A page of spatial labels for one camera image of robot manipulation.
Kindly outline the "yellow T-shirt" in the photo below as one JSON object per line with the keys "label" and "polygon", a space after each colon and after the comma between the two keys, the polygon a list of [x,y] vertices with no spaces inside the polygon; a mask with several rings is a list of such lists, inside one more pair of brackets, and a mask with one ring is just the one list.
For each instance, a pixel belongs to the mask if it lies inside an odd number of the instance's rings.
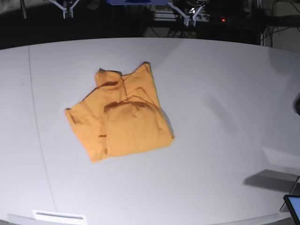
{"label": "yellow T-shirt", "polygon": [[174,136],[162,113],[150,64],[121,75],[100,70],[96,87],[65,110],[92,162],[170,146]]}

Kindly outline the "white power strip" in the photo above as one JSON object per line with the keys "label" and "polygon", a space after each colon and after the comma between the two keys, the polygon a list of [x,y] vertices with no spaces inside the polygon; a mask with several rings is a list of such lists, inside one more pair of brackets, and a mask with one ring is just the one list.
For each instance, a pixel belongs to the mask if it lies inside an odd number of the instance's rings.
{"label": "white power strip", "polygon": [[[153,20],[154,21],[167,21],[167,22],[174,22],[176,19],[182,19],[186,20],[189,19],[193,22],[193,14],[182,16],[182,15],[176,15],[172,11],[154,11],[153,12]],[[194,21],[196,22],[209,22],[210,15],[205,13],[198,13],[197,16],[194,18]]]}

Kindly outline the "tablet screen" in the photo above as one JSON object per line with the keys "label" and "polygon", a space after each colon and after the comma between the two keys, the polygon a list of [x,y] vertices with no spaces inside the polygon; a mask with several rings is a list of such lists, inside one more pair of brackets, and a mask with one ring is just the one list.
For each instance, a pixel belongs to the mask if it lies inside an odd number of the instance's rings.
{"label": "tablet screen", "polygon": [[300,197],[296,195],[285,195],[284,201],[296,225],[300,225]]}

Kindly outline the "white label strip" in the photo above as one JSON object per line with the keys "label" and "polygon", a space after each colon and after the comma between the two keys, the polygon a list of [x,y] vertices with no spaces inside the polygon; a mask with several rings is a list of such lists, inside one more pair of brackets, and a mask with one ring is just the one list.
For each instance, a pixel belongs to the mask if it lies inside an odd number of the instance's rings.
{"label": "white label strip", "polygon": [[48,211],[33,210],[33,216],[36,220],[44,222],[53,222],[67,225],[86,225],[86,217],[84,215],[75,215],[67,213],[56,213]]}

